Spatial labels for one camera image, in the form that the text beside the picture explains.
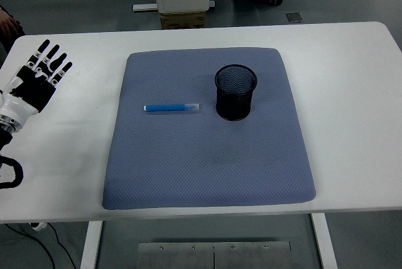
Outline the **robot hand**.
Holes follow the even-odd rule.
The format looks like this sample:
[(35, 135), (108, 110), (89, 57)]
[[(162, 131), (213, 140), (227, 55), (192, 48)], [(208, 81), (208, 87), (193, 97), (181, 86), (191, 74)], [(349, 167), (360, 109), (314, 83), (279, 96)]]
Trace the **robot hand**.
[(22, 65), (1, 93), (1, 123), (14, 132), (21, 129), (28, 118), (45, 108), (54, 95), (72, 62), (60, 46), (50, 46), (46, 39)]

